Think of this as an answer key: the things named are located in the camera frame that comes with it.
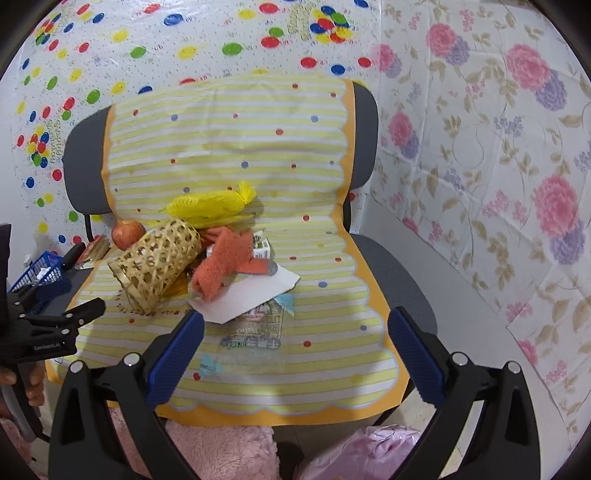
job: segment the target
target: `blue dot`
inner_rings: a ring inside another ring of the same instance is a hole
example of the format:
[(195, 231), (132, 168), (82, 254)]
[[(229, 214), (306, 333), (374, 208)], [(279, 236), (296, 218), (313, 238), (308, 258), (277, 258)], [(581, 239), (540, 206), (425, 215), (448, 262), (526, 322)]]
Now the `blue dot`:
[(312, 30), (312, 33), (325, 33), (326, 30), (324, 28), (322, 28), (320, 25), (318, 25), (318, 23), (312, 23), (312, 25), (310, 25), (310, 30)]
[(164, 25), (167, 27), (172, 27), (173, 25), (181, 23), (183, 20), (184, 18), (181, 14), (172, 14), (164, 19)]
[(331, 71), (332, 73), (334, 73), (335, 75), (342, 75), (342, 74), (344, 74), (344, 73), (345, 73), (345, 67), (343, 67), (342, 65), (339, 65), (339, 64), (337, 64), (337, 65), (333, 65), (333, 66), (330, 68), (330, 71)]

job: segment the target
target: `human hand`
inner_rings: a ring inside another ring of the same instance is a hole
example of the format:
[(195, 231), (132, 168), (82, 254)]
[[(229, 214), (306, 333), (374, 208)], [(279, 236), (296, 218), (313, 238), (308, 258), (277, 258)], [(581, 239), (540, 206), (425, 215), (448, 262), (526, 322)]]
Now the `human hand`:
[[(45, 403), (43, 393), (43, 380), (45, 379), (45, 366), (43, 362), (37, 362), (29, 375), (29, 387), (25, 393), (31, 407), (40, 407)], [(0, 385), (14, 385), (17, 381), (15, 372), (8, 368), (0, 367)], [(4, 402), (0, 402), (0, 417), (11, 418), (12, 415)]]

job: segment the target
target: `polka dot wall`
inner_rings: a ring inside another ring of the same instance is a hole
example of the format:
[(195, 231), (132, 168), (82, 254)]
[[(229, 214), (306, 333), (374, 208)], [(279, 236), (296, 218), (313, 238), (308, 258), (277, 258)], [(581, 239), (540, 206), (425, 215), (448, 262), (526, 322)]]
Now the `polka dot wall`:
[[(40, 248), (64, 253), (86, 238), (61, 162), (78, 122), (134, 95), (242, 74), (338, 76), (376, 92), (379, 14), (377, 0), (63, 0), (11, 70), (15, 172)], [(95, 233), (109, 217), (93, 216)]]

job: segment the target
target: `white paper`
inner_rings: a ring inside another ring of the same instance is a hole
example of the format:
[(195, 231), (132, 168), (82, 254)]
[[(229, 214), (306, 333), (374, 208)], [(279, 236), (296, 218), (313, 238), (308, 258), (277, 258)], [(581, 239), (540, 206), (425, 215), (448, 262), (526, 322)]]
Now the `white paper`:
[(216, 300), (205, 302), (195, 297), (189, 299), (189, 305), (200, 312), (206, 322), (229, 322), (296, 286), (300, 276), (278, 267), (277, 273), (272, 277), (249, 275), (248, 278), (223, 288)]

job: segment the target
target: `green dot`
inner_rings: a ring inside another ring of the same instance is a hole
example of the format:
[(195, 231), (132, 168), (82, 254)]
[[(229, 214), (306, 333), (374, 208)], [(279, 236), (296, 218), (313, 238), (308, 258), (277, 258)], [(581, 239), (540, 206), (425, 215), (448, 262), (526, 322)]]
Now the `green dot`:
[(335, 12), (330, 17), (331, 17), (332, 21), (335, 22), (335, 23), (340, 23), (340, 24), (347, 23), (347, 19), (340, 12)]
[(130, 55), (133, 59), (140, 59), (141, 57), (143, 57), (146, 53), (146, 47), (135, 47)]
[(88, 94), (88, 97), (86, 97), (86, 101), (92, 105), (93, 103), (98, 102), (99, 98), (100, 92), (97, 89), (94, 89)]
[(53, 90), (57, 85), (57, 77), (52, 77), (47, 83), (47, 90)]
[(238, 55), (242, 51), (242, 45), (239, 43), (226, 43), (222, 47), (222, 53), (224, 55)]
[(283, 30), (279, 27), (272, 27), (269, 29), (269, 35), (275, 38), (279, 38), (283, 36)]

